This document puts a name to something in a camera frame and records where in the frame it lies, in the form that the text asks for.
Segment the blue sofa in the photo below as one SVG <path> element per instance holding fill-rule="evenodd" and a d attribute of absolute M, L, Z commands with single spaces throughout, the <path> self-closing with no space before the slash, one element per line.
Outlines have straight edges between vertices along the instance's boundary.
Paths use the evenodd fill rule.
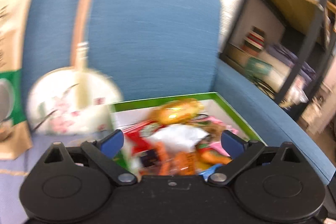
<path fill-rule="evenodd" d="M 32 0 L 22 102 L 44 74 L 68 65 L 78 0 Z M 88 63 L 127 101 L 219 93 L 269 146 L 293 142 L 321 180 L 335 166 L 294 120 L 218 58 L 219 0 L 93 0 Z"/>

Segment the dark metal shelf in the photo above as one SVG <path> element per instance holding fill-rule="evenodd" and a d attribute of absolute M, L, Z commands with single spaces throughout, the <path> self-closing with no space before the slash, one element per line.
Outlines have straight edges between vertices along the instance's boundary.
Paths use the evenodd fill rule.
<path fill-rule="evenodd" d="M 298 120 L 329 67 L 335 0 L 220 0 L 220 59 Z"/>

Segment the round white painted fan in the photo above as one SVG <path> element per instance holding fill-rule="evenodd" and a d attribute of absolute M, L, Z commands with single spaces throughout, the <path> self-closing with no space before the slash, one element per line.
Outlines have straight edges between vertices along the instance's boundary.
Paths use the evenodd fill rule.
<path fill-rule="evenodd" d="M 40 77 L 27 98 L 31 132 L 86 135 L 112 130 L 110 105 L 122 101 L 111 77 L 88 67 L 88 23 L 93 0 L 79 0 L 73 28 L 70 64 Z"/>

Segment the yellow cake snack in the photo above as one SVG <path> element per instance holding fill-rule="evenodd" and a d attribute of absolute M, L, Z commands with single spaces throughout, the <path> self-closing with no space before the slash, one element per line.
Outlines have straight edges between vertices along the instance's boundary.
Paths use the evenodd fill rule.
<path fill-rule="evenodd" d="M 163 125 L 182 123 L 194 118 L 203 109 L 204 105 L 195 98 L 175 100 L 155 108 L 149 119 Z"/>

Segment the green white cardboard box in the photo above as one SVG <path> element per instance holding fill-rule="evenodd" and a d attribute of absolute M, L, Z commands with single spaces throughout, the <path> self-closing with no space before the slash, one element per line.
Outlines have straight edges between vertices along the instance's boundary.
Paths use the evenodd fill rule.
<path fill-rule="evenodd" d="M 117 161 L 138 179 L 207 176 L 232 161 L 233 146 L 221 147 L 225 130 L 243 141 L 260 139 L 216 93 L 121 102 L 109 108 L 113 125 L 125 139 Z"/>

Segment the white snack packet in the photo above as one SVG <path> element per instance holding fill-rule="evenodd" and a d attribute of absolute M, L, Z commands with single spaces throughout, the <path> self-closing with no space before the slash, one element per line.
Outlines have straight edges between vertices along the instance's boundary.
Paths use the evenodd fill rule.
<path fill-rule="evenodd" d="M 185 124 L 172 124 L 159 129 L 146 137 L 145 140 L 150 144 L 162 142 L 169 153 L 189 153 L 194 152 L 195 146 L 208 136 L 209 133 L 201 128 Z"/>

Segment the large beige grain bag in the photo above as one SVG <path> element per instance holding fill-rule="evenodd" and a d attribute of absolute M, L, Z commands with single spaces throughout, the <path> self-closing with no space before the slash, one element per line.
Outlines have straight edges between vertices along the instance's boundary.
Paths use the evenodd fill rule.
<path fill-rule="evenodd" d="M 14 160 L 32 147 L 21 103 L 27 18 L 32 0 L 1 0 L 1 160 Z"/>

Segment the light blue seat blanket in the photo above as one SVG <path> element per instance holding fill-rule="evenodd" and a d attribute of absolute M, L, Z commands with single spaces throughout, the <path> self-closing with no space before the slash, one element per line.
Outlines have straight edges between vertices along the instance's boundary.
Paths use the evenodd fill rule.
<path fill-rule="evenodd" d="M 15 160 L 1 161 L 1 223 L 24 223 L 27 220 L 19 200 L 19 190 L 46 149 L 55 141 L 76 146 L 83 140 L 85 137 L 79 135 L 33 135 L 33 148 Z"/>

